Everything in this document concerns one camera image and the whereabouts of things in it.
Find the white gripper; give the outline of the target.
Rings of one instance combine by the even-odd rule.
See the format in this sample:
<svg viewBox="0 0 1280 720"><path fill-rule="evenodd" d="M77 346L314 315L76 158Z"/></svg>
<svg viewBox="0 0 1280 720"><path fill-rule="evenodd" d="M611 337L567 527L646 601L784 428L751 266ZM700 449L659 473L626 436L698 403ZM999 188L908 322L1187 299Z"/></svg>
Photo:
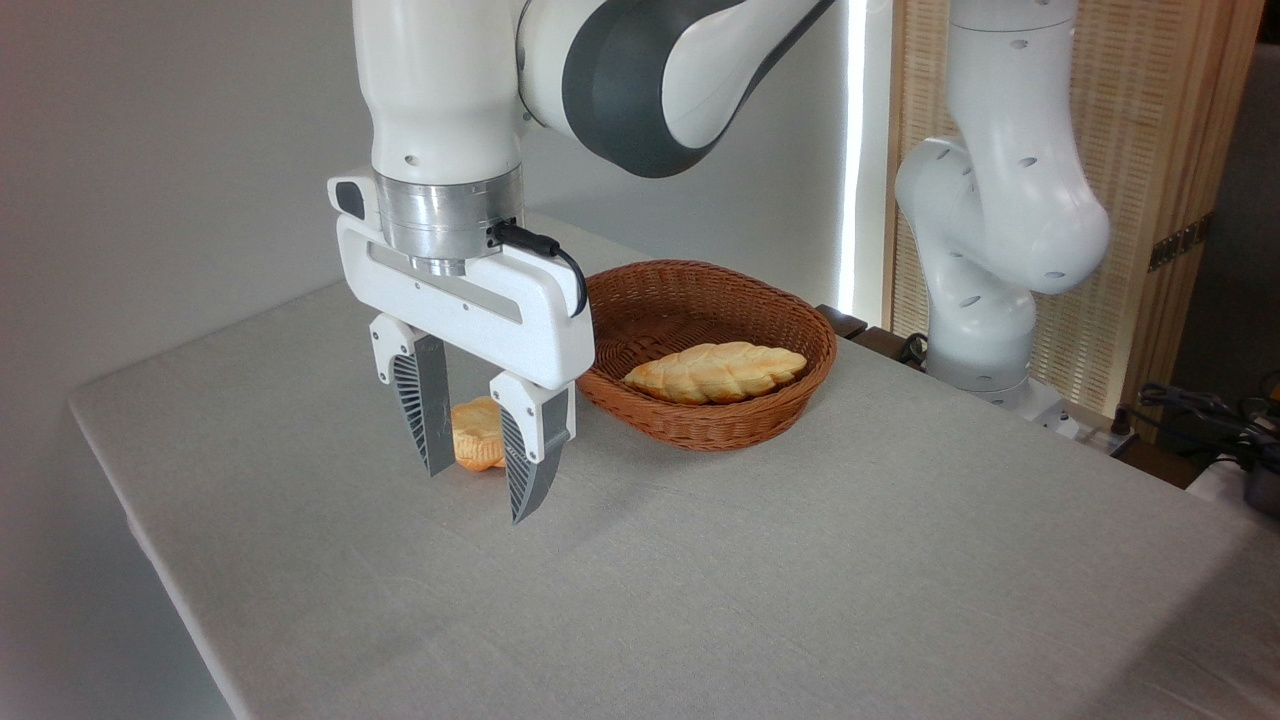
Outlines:
<svg viewBox="0 0 1280 720"><path fill-rule="evenodd" d="M429 475L454 464L442 340L507 370L490 393L500 407L512 519L521 523L548 496L562 450L576 436L570 382L595 359L591 314L575 311L575 272L503 249L466 261L463 275L429 275L411 272L353 217L340 215L335 229L355 297L383 313L369 327L375 364L396 391Z"/></svg>

